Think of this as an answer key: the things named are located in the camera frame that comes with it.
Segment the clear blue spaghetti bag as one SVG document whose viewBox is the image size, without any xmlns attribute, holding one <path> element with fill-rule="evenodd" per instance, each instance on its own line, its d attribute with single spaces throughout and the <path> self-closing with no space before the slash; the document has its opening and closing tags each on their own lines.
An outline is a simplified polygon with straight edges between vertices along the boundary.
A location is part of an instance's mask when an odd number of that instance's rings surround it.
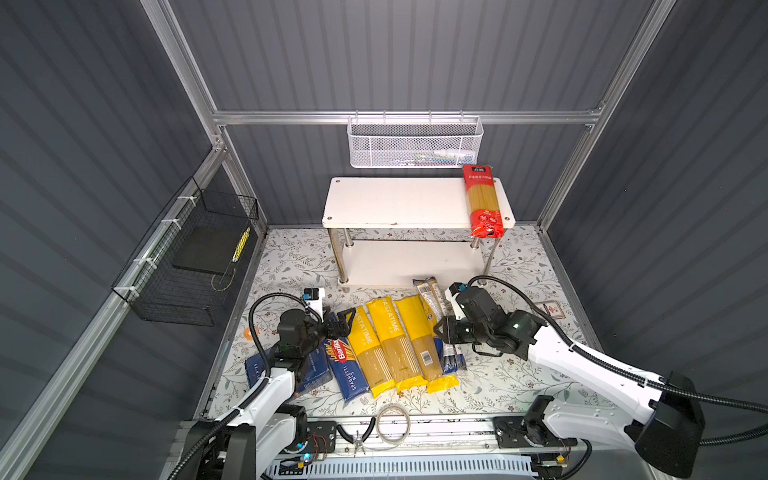
<svg viewBox="0 0 768 480">
<path fill-rule="evenodd" d="M 444 294 L 440 291 L 440 287 L 435 277 L 414 279 L 413 284 L 421 297 L 421 302 L 427 314 L 427 318 L 432 325 L 432 328 L 435 328 L 438 322 L 449 314 L 449 304 L 445 299 Z M 441 366 L 445 374 L 455 374 L 461 370 L 467 369 L 465 356 L 458 346 L 446 344 L 436 333 L 434 333 L 434 340 L 437 354 L 440 357 Z"/>
</svg>

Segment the red spaghetti bag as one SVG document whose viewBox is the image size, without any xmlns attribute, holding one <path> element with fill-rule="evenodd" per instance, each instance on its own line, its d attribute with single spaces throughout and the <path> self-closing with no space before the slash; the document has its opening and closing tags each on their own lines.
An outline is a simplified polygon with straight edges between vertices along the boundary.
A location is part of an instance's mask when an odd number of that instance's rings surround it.
<svg viewBox="0 0 768 480">
<path fill-rule="evenodd" d="M 489 166 L 462 167 L 471 236 L 501 238 L 505 229 L 496 193 L 492 169 Z"/>
</svg>

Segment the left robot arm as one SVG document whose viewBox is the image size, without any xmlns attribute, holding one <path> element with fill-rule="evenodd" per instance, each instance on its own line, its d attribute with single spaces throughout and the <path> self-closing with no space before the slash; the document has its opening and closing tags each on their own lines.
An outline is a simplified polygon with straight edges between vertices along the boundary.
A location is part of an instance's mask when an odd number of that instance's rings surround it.
<svg viewBox="0 0 768 480">
<path fill-rule="evenodd" d="M 356 310 L 334 313 L 322 307 L 323 289 L 307 289 L 302 296 L 273 292 L 259 297 L 248 310 L 248 328 L 264 362 L 256 384 L 225 415 L 213 422 L 196 424 L 190 431 L 170 479 L 195 479 L 206 468 L 205 458 L 218 461 L 226 450 L 222 479 L 261 479 L 267 468 L 285 448 L 306 440 L 309 433 L 306 410 L 292 405 L 308 369 L 309 355 L 325 340 L 347 337 Z M 278 324 L 279 341 L 269 356 L 255 329 L 256 310 L 275 298 L 300 305 L 285 311 Z"/>
</svg>

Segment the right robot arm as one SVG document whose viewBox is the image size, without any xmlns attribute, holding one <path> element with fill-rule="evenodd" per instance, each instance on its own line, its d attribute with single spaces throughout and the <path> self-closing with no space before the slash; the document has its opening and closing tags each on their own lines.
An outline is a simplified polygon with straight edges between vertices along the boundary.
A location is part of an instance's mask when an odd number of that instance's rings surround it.
<svg viewBox="0 0 768 480">
<path fill-rule="evenodd" d="M 720 437 L 704 437 L 703 404 L 764 414 L 763 404 L 711 396 L 675 372 L 667 376 L 627 365 L 569 337 L 531 299 L 527 310 L 506 312 L 479 287 L 480 276 L 455 282 L 444 296 L 451 307 L 434 328 L 446 345 L 471 346 L 490 357 L 512 355 L 547 367 L 608 399 L 609 409 L 572 405 L 539 395 L 515 426 L 534 447 L 557 443 L 602 443 L 635 451 L 669 476 L 691 476 L 702 447 L 725 446 L 764 437 L 764 425 Z"/>
</svg>

